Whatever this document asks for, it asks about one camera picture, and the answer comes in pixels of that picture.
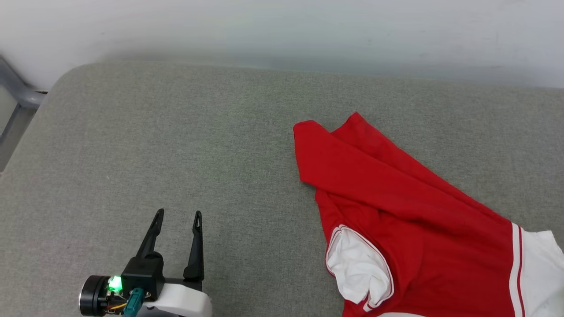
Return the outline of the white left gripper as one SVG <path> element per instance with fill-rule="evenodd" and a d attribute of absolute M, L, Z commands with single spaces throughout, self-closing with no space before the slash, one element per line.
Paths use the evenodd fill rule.
<path fill-rule="evenodd" d="M 145 237 L 136 254 L 136 259 L 159 259 L 163 256 L 155 251 L 156 239 L 161 233 L 164 209 L 157 210 Z M 203 217 L 196 211 L 192 225 L 192 245 L 189 262 L 183 271 L 185 281 L 203 281 L 205 279 Z M 201 283 L 185 282 L 180 278 L 166 278 L 163 289 L 153 302 L 143 303 L 141 317 L 211 317 L 212 303 L 202 291 Z"/>

